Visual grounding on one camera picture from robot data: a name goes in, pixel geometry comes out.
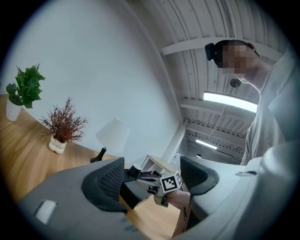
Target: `wooden table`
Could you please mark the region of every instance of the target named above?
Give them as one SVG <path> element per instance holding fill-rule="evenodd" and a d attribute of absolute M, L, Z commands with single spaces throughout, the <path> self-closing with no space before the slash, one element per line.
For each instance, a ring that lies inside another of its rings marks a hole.
<path fill-rule="evenodd" d="M 15 122 L 6 118 L 7 97 L 0 95 L 0 167 L 15 202 L 53 173 L 90 164 L 90 159 L 98 154 L 73 142 L 61 155 L 50 151 L 50 137 L 46 137 L 44 126 L 24 109 Z M 103 156 L 103 160 L 112 158 L 116 157 Z M 120 202 L 127 206 L 122 198 Z M 145 236 L 154 240 L 172 237 L 180 213 L 177 208 L 158 206 L 153 197 L 134 210 L 127 208 L 127 218 Z"/>

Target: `lamp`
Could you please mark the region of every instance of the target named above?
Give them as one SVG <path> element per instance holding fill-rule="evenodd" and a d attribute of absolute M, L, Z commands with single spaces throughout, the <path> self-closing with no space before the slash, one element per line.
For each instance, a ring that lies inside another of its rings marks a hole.
<path fill-rule="evenodd" d="M 116 118 L 113 118 L 103 128 L 96 133 L 96 139 L 103 145 L 101 152 L 97 157 L 93 157 L 90 162 L 102 160 L 106 148 L 115 152 L 122 152 L 128 139 L 130 128 Z"/>

